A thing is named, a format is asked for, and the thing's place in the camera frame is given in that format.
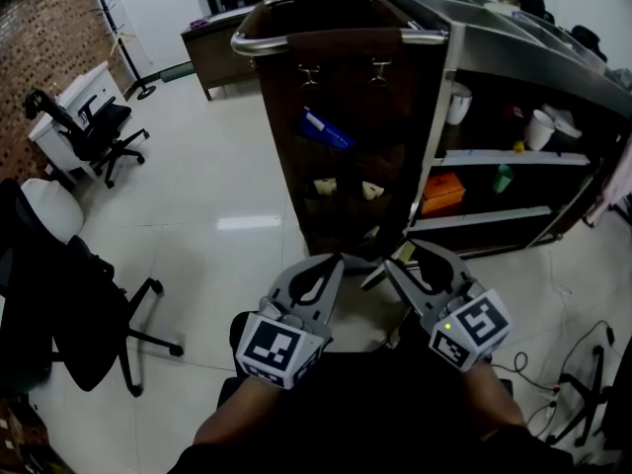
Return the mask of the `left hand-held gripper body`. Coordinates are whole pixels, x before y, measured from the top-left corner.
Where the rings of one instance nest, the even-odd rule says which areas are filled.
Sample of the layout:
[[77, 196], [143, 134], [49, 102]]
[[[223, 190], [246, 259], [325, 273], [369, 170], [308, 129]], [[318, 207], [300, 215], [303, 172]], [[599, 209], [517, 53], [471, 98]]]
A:
[[257, 311], [235, 317], [235, 367], [281, 389], [291, 389], [332, 341], [332, 300], [286, 303], [265, 297]]

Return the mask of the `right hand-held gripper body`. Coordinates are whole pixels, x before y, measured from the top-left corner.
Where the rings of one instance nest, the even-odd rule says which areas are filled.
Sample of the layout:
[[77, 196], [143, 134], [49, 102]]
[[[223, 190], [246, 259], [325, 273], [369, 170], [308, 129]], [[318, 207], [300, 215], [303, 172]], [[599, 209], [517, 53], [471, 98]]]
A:
[[469, 279], [420, 323], [430, 335], [430, 350], [459, 371], [468, 371], [503, 342], [512, 317], [493, 289]]

